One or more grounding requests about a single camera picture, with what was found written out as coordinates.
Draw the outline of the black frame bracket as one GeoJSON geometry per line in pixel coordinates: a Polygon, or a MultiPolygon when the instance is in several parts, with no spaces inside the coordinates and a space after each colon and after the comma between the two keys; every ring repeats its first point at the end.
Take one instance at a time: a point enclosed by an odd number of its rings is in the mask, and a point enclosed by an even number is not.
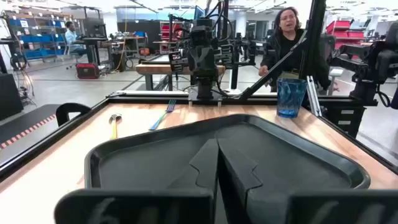
{"type": "Polygon", "coordinates": [[[91,110],[90,107],[79,103],[64,103],[60,105],[55,112],[58,126],[62,126],[70,120],[70,113],[86,114],[91,110]]]}

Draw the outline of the silver aluminium rails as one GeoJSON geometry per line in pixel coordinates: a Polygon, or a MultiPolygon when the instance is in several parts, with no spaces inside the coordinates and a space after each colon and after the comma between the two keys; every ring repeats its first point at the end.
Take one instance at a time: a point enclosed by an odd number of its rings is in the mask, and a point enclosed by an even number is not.
{"type": "Polygon", "coordinates": [[[307,76],[307,95],[310,103],[311,111],[316,116],[322,116],[322,111],[318,101],[317,89],[312,76],[307,76]]]}

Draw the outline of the seated person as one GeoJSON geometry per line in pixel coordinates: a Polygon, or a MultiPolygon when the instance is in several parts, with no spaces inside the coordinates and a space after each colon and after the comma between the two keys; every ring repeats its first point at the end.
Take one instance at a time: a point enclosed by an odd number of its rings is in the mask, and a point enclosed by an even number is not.
{"type": "Polygon", "coordinates": [[[78,36],[75,32],[75,26],[72,21],[68,21],[65,24],[67,30],[65,33],[65,39],[68,45],[68,53],[69,54],[77,54],[80,57],[86,54],[86,49],[81,44],[76,44],[78,36]]]}

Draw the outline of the dark office desk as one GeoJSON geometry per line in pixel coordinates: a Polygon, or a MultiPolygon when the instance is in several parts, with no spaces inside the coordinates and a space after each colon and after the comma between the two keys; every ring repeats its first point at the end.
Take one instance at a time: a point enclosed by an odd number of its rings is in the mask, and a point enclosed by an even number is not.
{"type": "Polygon", "coordinates": [[[74,44],[84,45],[87,49],[88,62],[96,65],[101,65],[100,55],[98,50],[98,44],[100,42],[106,42],[107,38],[100,37],[85,37],[81,40],[76,40],[74,44]]]}

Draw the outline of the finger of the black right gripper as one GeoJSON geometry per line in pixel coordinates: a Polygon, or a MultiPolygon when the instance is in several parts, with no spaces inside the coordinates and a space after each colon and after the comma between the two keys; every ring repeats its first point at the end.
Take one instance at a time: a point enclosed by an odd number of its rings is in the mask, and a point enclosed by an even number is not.
{"type": "Polygon", "coordinates": [[[204,47],[202,49],[201,69],[205,76],[215,78],[217,75],[217,66],[215,65],[214,50],[212,47],[204,47]]]}
{"type": "Polygon", "coordinates": [[[201,73],[201,50],[202,46],[197,46],[188,50],[188,66],[194,78],[199,77],[201,73]]]}

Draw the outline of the black control box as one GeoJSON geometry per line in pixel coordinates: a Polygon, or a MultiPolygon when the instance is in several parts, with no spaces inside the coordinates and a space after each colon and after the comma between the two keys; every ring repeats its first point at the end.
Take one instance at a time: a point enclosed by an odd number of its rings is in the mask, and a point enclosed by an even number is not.
{"type": "Polygon", "coordinates": [[[356,138],[365,110],[363,106],[327,106],[323,116],[356,138]]]}

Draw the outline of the blue-green handled fork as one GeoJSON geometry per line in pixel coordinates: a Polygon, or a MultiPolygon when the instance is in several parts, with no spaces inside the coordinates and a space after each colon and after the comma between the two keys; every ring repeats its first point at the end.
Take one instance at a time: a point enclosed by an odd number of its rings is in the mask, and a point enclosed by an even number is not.
{"type": "Polygon", "coordinates": [[[162,122],[162,120],[168,114],[170,114],[171,112],[174,111],[175,105],[176,105],[176,100],[170,100],[169,103],[168,103],[168,106],[167,106],[167,108],[166,108],[166,110],[164,112],[164,114],[162,116],[160,116],[160,118],[149,128],[149,131],[155,131],[159,127],[159,125],[162,122]]]}

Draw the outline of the standing person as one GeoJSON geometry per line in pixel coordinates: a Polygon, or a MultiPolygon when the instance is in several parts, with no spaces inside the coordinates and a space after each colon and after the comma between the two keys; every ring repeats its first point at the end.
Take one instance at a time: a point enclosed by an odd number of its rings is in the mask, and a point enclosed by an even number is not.
{"type": "MultiPolygon", "coordinates": [[[[267,41],[264,47],[264,55],[261,61],[258,74],[266,76],[280,59],[286,56],[291,48],[298,43],[304,30],[300,27],[298,12],[294,7],[286,7],[278,12],[274,21],[274,33],[267,41]]],[[[285,65],[278,70],[280,78],[298,78],[302,54],[297,54],[289,58],[285,65]]],[[[319,49],[315,49],[313,71],[315,72],[313,79],[318,93],[326,94],[331,81],[328,78],[329,66],[323,58],[319,49]]]]}

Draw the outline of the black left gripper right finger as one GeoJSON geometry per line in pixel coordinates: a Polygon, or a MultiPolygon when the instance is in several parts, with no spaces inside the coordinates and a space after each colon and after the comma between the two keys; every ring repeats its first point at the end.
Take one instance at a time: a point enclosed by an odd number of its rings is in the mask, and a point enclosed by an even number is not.
{"type": "Polygon", "coordinates": [[[233,224],[285,224],[289,184],[269,170],[266,158],[250,158],[255,149],[243,152],[227,139],[219,139],[218,146],[228,220],[233,224]]]}

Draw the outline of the red case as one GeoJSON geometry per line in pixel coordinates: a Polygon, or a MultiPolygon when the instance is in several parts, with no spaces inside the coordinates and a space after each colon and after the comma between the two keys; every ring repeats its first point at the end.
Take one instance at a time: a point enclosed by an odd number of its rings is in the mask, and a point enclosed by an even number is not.
{"type": "Polygon", "coordinates": [[[94,63],[78,63],[76,73],[79,79],[98,79],[100,70],[94,63]]]}

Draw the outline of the blue translucent cup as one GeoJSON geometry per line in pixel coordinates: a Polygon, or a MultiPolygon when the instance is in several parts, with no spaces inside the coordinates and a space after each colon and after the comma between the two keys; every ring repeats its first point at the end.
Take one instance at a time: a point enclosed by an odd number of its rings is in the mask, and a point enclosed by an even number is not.
{"type": "Polygon", "coordinates": [[[296,118],[307,91],[307,81],[281,78],[277,81],[277,115],[296,118]]]}

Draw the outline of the black plastic tray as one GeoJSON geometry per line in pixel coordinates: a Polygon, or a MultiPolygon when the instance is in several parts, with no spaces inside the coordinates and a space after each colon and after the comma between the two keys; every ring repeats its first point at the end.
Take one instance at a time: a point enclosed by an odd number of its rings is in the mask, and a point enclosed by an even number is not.
{"type": "Polygon", "coordinates": [[[266,158],[288,190],[366,189],[371,179],[354,160],[250,114],[206,119],[111,140],[85,158],[85,185],[102,189],[166,189],[209,139],[227,139],[250,158],[266,158]]]}

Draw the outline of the yellow-handled metal spoon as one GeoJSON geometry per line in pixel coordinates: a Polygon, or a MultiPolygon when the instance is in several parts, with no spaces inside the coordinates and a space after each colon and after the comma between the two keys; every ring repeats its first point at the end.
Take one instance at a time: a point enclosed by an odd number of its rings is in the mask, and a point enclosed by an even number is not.
{"type": "Polygon", "coordinates": [[[109,123],[111,126],[111,137],[110,139],[117,139],[118,138],[118,122],[122,119],[121,114],[112,114],[109,118],[109,123]]]}

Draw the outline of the shelf with blue bins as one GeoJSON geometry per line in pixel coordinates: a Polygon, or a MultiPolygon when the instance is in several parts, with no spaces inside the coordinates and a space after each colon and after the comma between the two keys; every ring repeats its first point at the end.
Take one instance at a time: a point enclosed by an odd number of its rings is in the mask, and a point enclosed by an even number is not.
{"type": "Polygon", "coordinates": [[[10,37],[16,39],[16,50],[27,60],[55,61],[65,55],[66,22],[69,17],[60,13],[7,10],[0,13],[10,37]]]}

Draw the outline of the white stool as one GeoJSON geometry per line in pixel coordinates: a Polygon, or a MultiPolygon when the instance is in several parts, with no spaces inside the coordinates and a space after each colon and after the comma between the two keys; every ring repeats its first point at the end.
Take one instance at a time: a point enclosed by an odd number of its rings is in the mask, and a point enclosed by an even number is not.
{"type": "Polygon", "coordinates": [[[329,72],[329,79],[331,81],[330,86],[327,90],[327,95],[332,96],[334,91],[339,91],[338,84],[335,81],[335,78],[341,77],[344,70],[341,68],[331,68],[329,72]]]}

